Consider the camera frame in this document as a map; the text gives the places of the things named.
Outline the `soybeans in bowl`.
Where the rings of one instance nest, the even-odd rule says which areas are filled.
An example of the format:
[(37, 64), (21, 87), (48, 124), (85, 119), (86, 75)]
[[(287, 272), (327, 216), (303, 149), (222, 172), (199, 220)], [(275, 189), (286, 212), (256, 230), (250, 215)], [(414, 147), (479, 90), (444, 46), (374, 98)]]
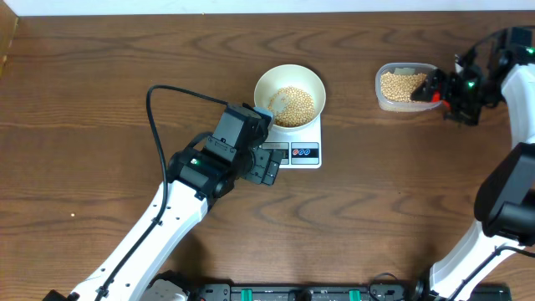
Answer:
[(312, 96), (293, 86), (279, 89), (269, 100), (267, 108), (274, 114), (275, 124), (282, 127), (306, 125), (315, 116)]

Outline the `white digital kitchen scale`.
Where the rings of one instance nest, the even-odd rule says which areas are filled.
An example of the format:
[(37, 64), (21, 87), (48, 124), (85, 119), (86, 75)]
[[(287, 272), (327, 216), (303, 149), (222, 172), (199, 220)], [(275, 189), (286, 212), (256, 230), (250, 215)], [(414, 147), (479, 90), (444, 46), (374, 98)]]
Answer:
[(274, 125), (262, 148), (283, 153), (281, 169), (318, 169), (322, 165), (321, 119), (301, 130)]

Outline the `clear plastic container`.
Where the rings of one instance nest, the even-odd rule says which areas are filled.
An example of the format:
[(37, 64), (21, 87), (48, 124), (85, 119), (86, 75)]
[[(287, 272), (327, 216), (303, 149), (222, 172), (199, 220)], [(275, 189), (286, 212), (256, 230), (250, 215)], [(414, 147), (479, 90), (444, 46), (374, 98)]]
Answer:
[(394, 102), (386, 99), (380, 88), (380, 76), (382, 74), (391, 72), (393, 74), (426, 74), (436, 69), (432, 64), (422, 63), (389, 63), (382, 66), (375, 76), (375, 93), (378, 98), (379, 106), (382, 110), (393, 112), (421, 112), (426, 110), (433, 110), (437, 107), (437, 103), (414, 101), (411, 102)]

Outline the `red plastic measuring scoop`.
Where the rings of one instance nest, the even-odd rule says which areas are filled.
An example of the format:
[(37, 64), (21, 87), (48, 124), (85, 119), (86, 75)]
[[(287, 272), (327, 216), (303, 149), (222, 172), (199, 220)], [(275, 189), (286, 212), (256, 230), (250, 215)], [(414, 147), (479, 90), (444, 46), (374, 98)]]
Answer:
[(450, 110), (451, 109), (451, 105), (450, 103), (446, 100), (446, 97), (445, 95), (440, 92), (439, 90), (436, 90), (432, 97), (431, 97), (431, 102), (432, 103), (437, 103), (438, 106), (443, 106), (445, 107), (447, 110)]

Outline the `cream ceramic bowl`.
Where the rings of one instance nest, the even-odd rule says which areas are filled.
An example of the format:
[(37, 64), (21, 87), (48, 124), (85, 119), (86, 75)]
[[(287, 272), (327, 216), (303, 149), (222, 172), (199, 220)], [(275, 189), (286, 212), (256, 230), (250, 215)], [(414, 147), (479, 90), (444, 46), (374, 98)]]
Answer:
[(258, 80), (254, 90), (254, 104), (257, 107), (268, 109), (268, 102), (271, 97), (281, 88), (293, 86), (309, 93), (314, 102), (315, 116), (312, 121), (299, 127), (282, 127), (283, 129), (297, 129), (310, 125), (314, 120), (320, 117), (326, 103), (326, 89), (322, 80), (311, 69), (296, 64), (284, 64), (268, 70)]

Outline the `pile of soybeans in container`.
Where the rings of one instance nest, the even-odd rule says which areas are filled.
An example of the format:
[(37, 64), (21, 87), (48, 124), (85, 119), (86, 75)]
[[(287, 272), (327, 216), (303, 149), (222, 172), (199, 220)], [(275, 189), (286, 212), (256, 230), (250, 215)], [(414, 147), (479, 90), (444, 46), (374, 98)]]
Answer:
[(391, 72), (380, 76), (382, 95), (394, 102), (411, 102), (412, 93), (421, 86), (426, 74), (393, 74)]

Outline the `black mounting rail with clamps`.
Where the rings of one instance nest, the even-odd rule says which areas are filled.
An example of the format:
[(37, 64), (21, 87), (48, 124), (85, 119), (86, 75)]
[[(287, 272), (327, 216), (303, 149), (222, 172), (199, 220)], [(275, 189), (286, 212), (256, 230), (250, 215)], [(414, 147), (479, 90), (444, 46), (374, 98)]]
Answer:
[(356, 286), (260, 286), (209, 283), (193, 285), (179, 273), (158, 274), (143, 300), (177, 301), (373, 301), (409, 300), (407, 289), (393, 281)]

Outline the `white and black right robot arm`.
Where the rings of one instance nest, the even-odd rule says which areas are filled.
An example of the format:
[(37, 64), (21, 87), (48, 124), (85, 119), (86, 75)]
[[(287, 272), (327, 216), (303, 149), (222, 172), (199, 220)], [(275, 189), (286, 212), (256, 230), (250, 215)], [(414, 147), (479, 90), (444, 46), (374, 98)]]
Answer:
[(505, 103), (512, 149), (481, 184), (475, 220), (462, 239), (416, 284), (414, 300), (468, 300), (473, 289), (514, 253), (534, 244), (534, 27), (503, 28), (436, 69), (411, 96), (446, 105), (445, 119), (477, 125), (482, 109)]

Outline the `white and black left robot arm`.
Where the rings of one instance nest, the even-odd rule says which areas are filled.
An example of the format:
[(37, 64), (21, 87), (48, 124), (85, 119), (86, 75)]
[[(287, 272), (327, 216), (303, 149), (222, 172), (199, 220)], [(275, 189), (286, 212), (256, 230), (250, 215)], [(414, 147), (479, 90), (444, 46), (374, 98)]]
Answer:
[(283, 153), (253, 147), (233, 161), (187, 146), (171, 158), (166, 178), (142, 217), (110, 256), (68, 295), (47, 300), (139, 300), (182, 238), (242, 178), (271, 186)]

